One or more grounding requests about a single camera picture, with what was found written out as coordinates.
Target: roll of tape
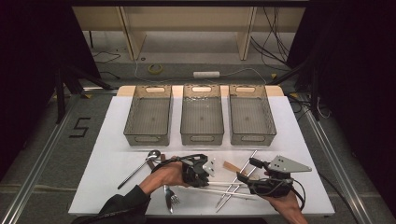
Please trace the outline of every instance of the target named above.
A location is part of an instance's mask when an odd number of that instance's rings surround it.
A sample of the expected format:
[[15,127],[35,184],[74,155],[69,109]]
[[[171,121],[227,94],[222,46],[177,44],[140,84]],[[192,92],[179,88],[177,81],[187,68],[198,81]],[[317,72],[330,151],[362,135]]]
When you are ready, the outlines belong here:
[[148,67],[148,71],[152,75],[159,75],[163,71],[163,66],[160,64],[152,64]]

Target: metal spoon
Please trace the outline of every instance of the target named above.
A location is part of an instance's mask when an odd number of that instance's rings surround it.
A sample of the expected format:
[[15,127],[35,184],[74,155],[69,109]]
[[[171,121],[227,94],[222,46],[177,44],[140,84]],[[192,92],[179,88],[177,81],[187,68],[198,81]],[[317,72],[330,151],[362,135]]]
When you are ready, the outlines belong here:
[[140,170],[140,168],[142,168],[142,166],[147,162],[147,161],[154,161],[156,159],[158,159],[161,156],[161,152],[159,150],[151,150],[148,153],[148,157],[145,159],[145,162],[143,162],[139,167],[137,167],[137,169],[135,169],[128,177],[126,177],[126,179],[124,181],[122,181],[122,183],[119,185],[119,187],[117,189],[122,188],[122,186],[138,171]]

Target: floor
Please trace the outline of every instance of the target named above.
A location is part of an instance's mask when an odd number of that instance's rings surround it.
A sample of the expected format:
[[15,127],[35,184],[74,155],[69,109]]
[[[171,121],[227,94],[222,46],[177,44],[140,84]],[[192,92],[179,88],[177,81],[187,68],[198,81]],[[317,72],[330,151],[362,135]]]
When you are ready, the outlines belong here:
[[[84,32],[84,35],[90,44],[88,32]],[[253,34],[260,43],[267,35]],[[282,34],[281,37],[289,49],[293,34]],[[92,40],[92,56],[97,61],[102,79],[112,86],[194,81],[194,71],[220,71],[221,75],[229,75],[210,80],[218,83],[262,82],[262,79],[269,82],[273,76],[282,76],[287,70],[277,60],[265,59],[263,62],[262,55],[253,47],[249,49],[247,60],[239,60],[233,33],[149,33],[135,62],[129,58],[122,33],[92,32]],[[281,57],[273,38],[270,38],[266,48]],[[161,64],[163,72],[153,77],[147,71],[151,64]],[[293,92],[294,81],[295,77],[281,83],[283,92]],[[81,80],[81,83],[87,90],[83,97],[66,94],[68,114],[63,125],[55,124],[56,97],[49,100],[26,149],[1,181],[2,218],[13,207],[18,211],[14,223],[70,223],[74,219],[67,214],[68,207],[91,155],[108,104],[116,94],[115,91],[97,90],[100,88],[86,80]],[[296,96],[306,101],[309,94],[299,93]],[[347,140],[331,112],[323,108],[320,121],[315,121],[303,105],[292,100],[290,104],[296,112],[311,156],[324,176],[322,182],[335,210],[331,217],[308,217],[309,223],[354,223],[355,218],[359,223],[396,223],[359,161],[350,153]],[[321,101],[321,105],[325,106],[325,100]],[[84,137],[71,137],[82,134],[81,130],[75,129],[77,122],[81,127],[89,127]],[[21,195],[22,189],[27,189],[26,195]],[[285,223],[281,217],[266,217],[265,220],[268,223]],[[178,222],[191,223],[191,220]],[[263,223],[263,220],[252,219],[248,222]]]

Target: metal track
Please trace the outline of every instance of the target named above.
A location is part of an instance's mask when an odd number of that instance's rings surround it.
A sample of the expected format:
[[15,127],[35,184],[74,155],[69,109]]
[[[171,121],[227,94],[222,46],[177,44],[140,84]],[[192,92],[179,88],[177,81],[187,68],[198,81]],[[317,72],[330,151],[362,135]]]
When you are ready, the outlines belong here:
[[320,122],[316,121],[311,112],[307,113],[307,117],[315,135],[320,142],[323,152],[325,153],[330,166],[332,167],[332,171],[334,172],[335,177],[337,178],[341,189],[345,194],[346,200],[349,202],[349,205],[352,208],[355,217],[360,224],[373,223],[369,214],[367,213],[367,209],[361,200],[361,197],[359,196],[359,193],[353,187],[353,184],[350,181],[343,164],[338,159],[337,154],[334,151],[332,144],[324,132]]
[[6,215],[2,220],[2,224],[10,224],[16,223],[18,218],[20,217],[24,206],[26,205],[27,201],[32,194],[32,191],[37,183],[38,179],[40,178],[46,164],[52,154],[53,149],[55,149],[58,140],[64,130],[64,126],[69,120],[70,114],[72,113],[73,109],[75,108],[76,103],[79,100],[79,95],[73,95],[70,98],[69,103],[67,104],[66,113],[64,118],[61,120],[59,124],[57,124],[52,131],[52,134],[47,141],[47,144],[44,146],[42,152],[40,153],[35,165],[32,168],[32,171],[27,176],[26,180],[22,184],[17,196],[14,198],[13,202],[9,206]]

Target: transparent gray bin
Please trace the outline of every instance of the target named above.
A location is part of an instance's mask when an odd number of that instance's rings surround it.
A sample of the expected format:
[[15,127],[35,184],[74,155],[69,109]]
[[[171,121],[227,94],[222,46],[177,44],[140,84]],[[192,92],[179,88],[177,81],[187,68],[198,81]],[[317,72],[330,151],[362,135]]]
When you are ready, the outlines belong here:
[[168,146],[172,86],[136,86],[124,135],[131,146]]
[[264,85],[230,85],[232,145],[270,146],[276,127]]
[[222,144],[220,85],[184,85],[180,133],[185,146]]

